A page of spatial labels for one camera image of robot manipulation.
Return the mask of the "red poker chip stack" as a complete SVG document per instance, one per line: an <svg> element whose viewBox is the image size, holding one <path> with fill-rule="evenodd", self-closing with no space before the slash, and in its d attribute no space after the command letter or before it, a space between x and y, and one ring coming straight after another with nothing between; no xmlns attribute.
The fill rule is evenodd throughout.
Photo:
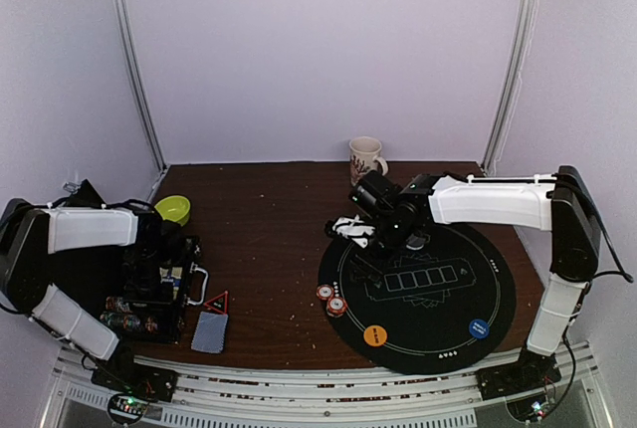
<svg viewBox="0 0 637 428"><path fill-rule="evenodd" d="M333 287L330 285L320 285L317 287L316 295L322 301L328 301L333 297Z"/></svg>

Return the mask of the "floral ceramic mug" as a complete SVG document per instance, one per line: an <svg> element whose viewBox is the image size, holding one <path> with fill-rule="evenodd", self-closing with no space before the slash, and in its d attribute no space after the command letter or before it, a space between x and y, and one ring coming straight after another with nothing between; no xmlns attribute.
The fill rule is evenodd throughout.
<svg viewBox="0 0 637 428"><path fill-rule="evenodd" d="M381 175L389 172L386 160L382 157L382 143L371 136L359 136L349 144L350 185L355 186L358 181L372 170Z"/></svg>

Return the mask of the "black poker chip case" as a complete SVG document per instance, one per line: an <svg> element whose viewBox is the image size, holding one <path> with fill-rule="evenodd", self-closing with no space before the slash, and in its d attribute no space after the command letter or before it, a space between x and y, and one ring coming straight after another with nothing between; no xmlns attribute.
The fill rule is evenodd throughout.
<svg viewBox="0 0 637 428"><path fill-rule="evenodd" d="M114 203L138 217L139 239L127 247L97 247L71 253L71 267L62 272L60 286L90 315L121 338L153 343L177 343L190 303L193 269L200 255L200 239L180 225L163 220L154 205L137 199ZM162 300L126 302L123 298L125 253L157 253Z"/></svg>

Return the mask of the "black red triangle marker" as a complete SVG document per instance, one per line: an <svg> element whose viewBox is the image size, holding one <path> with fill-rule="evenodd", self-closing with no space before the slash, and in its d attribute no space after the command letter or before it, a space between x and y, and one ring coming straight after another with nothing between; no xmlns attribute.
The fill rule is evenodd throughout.
<svg viewBox="0 0 637 428"><path fill-rule="evenodd" d="M218 315L226 315L228 313L229 306L229 292L224 291L223 293L215 296L214 298L206 301L203 304L203 307L212 313Z"/></svg>

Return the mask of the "right aluminium frame post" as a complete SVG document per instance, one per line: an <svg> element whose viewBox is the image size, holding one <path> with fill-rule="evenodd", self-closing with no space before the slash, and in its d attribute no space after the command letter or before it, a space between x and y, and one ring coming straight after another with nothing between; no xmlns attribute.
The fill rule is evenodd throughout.
<svg viewBox="0 0 637 428"><path fill-rule="evenodd" d="M504 153L514 113L522 86L524 61L531 45L537 0L520 0L517 23L503 87L500 93L495 119L492 125L482 169L488 175L497 173L497 164Z"/></svg>

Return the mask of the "green bowl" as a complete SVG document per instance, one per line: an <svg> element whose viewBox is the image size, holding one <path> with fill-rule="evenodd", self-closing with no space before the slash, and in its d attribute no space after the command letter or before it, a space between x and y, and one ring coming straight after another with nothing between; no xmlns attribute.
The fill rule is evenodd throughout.
<svg viewBox="0 0 637 428"><path fill-rule="evenodd" d="M170 195L154 204L154 208L163 220L185 226L191 215L191 202L182 195Z"/></svg>

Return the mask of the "blue small blind button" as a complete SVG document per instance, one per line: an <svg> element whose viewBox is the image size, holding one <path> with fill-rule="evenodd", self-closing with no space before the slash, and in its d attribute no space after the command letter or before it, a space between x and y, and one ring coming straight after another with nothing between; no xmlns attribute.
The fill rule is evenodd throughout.
<svg viewBox="0 0 637 428"><path fill-rule="evenodd" d="M490 325L481 319L474 319L469 323L469 333L475 339L485 339L490 334Z"/></svg>

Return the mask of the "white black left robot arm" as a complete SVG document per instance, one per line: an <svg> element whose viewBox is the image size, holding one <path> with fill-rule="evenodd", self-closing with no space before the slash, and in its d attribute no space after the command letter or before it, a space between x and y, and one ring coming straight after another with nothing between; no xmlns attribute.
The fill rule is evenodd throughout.
<svg viewBox="0 0 637 428"><path fill-rule="evenodd" d="M175 373L135 362L132 346L179 340L195 248L144 201L13 199L1 218L1 292L8 313L91 361L93 383L168 399Z"/></svg>

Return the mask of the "round black poker mat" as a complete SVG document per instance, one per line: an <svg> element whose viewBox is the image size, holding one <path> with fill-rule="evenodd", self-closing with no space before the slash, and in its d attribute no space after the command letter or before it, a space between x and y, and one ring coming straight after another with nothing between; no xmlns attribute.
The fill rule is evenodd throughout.
<svg viewBox="0 0 637 428"><path fill-rule="evenodd" d="M347 311L328 321L339 338L361 356L403 374L439 374L469 367L504 340L516 312L513 275L497 248L468 224L436 225L422 250L399 249L379 287L349 279L356 244L336 239L326 248L318 283L344 298ZM469 323L490 325L485 339ZM371 347L362 333L372 324L388 333Z"/></svg>

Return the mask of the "aluminium frame post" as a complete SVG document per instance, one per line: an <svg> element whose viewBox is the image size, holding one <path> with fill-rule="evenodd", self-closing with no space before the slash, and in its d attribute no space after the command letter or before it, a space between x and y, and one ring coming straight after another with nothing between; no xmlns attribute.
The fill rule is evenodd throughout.
<svg viewBox="0 0 637 428"><path fill-rule="evenodd" d="M537 0L520 0L517 23L503 87L500 93L495 119L492 125L482 169L488 175L497 173L497 164L504 153L514 113L522 86L524 61L531 45Z"/></svg>
<svg viewBox="0 0 637 428"><path fill-rule="evenodd" d="M125 70L132 91L132 96L140 118L142 131L155 167L162 172L167 169L163 151L160 147L158 135L150 114L146 91L142 81L140 66L133 41L133 33L130 26L130 18L126 0L112 0L115 17L118 24L119 37L123 49Z"/></svg>

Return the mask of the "blue playing card deck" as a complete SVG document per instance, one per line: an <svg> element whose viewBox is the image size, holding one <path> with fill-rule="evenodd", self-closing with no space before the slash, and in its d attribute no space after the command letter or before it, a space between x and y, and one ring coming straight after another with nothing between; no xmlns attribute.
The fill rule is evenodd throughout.
<svg viewBox="0 0 637 428"><path fill-rule="evenodd" d="M199 315L191 341L194 351L219 354L225 345L229 316L226 314L204 313Z"/></svg>

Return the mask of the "left aluminium frame post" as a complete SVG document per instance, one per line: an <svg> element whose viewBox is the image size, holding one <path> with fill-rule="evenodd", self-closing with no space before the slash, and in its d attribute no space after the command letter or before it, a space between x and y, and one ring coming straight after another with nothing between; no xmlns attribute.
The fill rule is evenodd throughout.
<svg viewBox="0 0 637 428"><path fill-rule="evenodd" d="M118 24L119 37L123 49L125 70L132 91L132 96L140 118L142 131L155 167L162 172L167 169L163 151L160 147L158 135L150 114L146 91L142 81L140 66L133 41L133 33L130 26L130 18L126 0L112 0L115 17Z"/></svg>

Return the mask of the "clear dealer button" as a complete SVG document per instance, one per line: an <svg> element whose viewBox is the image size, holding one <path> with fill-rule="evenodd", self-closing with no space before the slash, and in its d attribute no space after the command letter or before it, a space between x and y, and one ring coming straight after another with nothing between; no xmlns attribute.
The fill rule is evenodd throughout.
<svg viewBox="0 0 637 428"><path fill-rule="evenodd" d="M414 233L410 235L405 243L405 247L411 251L419 251L429 242L429 235L426 233Z"/></svg>

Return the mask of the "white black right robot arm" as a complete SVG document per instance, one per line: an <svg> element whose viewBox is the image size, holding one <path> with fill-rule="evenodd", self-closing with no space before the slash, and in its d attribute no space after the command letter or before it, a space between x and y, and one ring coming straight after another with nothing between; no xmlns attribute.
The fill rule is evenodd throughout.
<svg viewBox="0 0 637 428"><path fill-rule="evenodd" d="M524 227L550 233L550 275L519 358L477 371L483 398L541 387L557 369L555 352L599 277L599 251L610 238L578 170L564 165L553 174L498 178L419 174L408 185L371 171L349 194L366 214L332 226L339 237L364 251L375 275L378 260L422 238L433 225L477 223Z"/></svg>

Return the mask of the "orange big blind button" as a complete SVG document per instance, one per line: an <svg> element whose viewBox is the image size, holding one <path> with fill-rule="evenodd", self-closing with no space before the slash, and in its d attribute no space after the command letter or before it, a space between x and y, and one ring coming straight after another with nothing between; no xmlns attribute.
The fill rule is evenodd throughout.
<svg viewBox="0 0 637 428"><path fill-rule="evenodd" d="M384 346L388 341L387 330L379 324L372 324L366 327L362 336L364 342L371 347Z"/></svg>

